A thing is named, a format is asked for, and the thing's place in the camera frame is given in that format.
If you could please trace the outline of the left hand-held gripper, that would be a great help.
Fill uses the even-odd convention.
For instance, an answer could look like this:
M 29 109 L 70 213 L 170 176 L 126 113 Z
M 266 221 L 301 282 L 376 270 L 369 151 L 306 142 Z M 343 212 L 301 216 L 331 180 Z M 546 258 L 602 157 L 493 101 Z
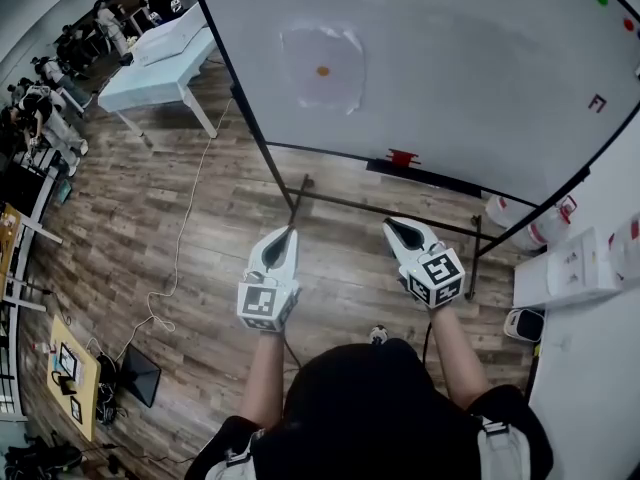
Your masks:
M 285 330 L 300 293 L 300 284 L 293 279 L 298 250 L 298 232 L 291 226 L 270 232 L 252 248 L 249 269 L 238 284 L 236 308 L 236 315 L 248 329 L 270 333 Z

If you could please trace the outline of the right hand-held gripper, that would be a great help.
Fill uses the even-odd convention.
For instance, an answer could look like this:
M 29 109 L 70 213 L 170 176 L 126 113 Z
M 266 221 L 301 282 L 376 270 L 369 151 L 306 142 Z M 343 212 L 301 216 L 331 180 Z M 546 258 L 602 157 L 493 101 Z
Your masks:
M 414 219 L 387 217 L 383 233 L 407 291 L 429 309 L 461 294 L 465 270 L 453 248 L 447 248 L 431 228 Z

